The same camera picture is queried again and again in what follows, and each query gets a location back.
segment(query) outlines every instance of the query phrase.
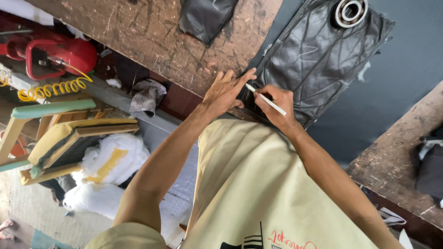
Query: sleeve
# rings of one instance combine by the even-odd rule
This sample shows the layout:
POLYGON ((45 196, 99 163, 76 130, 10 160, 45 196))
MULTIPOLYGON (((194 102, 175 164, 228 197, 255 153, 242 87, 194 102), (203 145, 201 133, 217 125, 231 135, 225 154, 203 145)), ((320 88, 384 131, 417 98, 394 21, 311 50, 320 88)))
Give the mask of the sleeve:
POLYGON ((96 236, 85 249, 149 248, 165 249, 166 242, 149 226, 128 222, 111 227, 96 236))

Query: beige shirt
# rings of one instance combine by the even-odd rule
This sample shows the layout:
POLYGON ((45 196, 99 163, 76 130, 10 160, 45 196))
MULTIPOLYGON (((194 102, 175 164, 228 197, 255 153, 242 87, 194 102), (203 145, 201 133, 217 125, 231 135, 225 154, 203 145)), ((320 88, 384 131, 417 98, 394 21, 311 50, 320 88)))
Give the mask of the beige shirt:
MULTIPOLYGON (((376 248, 273 129, 218 120, 203 131, 198 145, 194 206, 180 249, 376 248)), ((87 248, 123 244, 165 248, 158 232, 136 223, 105 231, 87 248)))

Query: white marker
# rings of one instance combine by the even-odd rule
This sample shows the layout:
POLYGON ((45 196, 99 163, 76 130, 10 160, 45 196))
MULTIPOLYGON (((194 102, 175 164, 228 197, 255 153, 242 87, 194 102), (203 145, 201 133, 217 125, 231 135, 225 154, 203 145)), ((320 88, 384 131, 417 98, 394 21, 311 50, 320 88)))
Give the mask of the white marker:
MULTIPOLYGON (((249 89, 251 92, 255 92, 255 88, 251 86, 250 84, 246 83, 246 88, 249 89)), ((279 113, 281 113, 283 116, 286 115, 286 112, 283 111, 278 105, 274 104, 274 102, 270 101, 268 98, 266 98, 263 94, 259 93, 260 97, 264 99, 266 103, 268 103, 270 106, 272 106, 275 110, 277 110, 279 113)))

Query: wooden workbench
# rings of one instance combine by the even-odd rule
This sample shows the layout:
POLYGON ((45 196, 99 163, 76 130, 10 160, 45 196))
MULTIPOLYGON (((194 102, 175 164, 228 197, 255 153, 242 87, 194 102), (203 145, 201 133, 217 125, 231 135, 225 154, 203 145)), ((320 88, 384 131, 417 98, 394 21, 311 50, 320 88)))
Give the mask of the wooden workbench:
POLYGON ((179 30, 180 0, 26 1, 203 97, 217 71, 248 66, 283 0, 239 0, 209 48, 179 30))
POLYGON ((347 173, 356 182, 443 229, 443 209, 416 191, 420 137, 443 124, 443 82, 415 104, 358 158, 347 173))

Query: yellow coiled hose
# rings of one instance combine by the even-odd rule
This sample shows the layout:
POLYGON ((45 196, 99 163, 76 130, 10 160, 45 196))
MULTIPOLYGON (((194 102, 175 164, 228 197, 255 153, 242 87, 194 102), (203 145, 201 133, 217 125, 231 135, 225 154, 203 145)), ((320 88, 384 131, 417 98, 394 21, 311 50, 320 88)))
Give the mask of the yellow coiled hose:
MULTIPOLYGON (((84 84, 84 82, 82 80, 87 80, 89 82, 92 82, 92 79, 89 78, 89 76, 87 76, 86 74, 84 74, 83 72, 78 70, 77 68, 75 68, 69 64, 65 64, 65 66, 69 66, 72 69, 76 70, 77 72, 81 73, 83 75, 83 77, 80 76, 77 79, 74 79, 71 81, 60 82, 60 83, 55 83, 52 85, 31 88, 26 93, 25 93, 25 90, 23 90, 23 89, 19 90, 19 92, 18 92, 19 99, 22 101, 35 101, 38 98, 51 97, 52 92, 50 91, 50 89, 52 89, 54 95, 58 95, 58 91, 60 91, 62 94, 70 93, 71 91, 78 92, 80 90, 80 88, 86 89, 86 85, 84 84)), ((8 78, 6 78, 5 81, 0 79, 0 83, 1 83, 0 86, 7 86, 8 85, 8 78)))

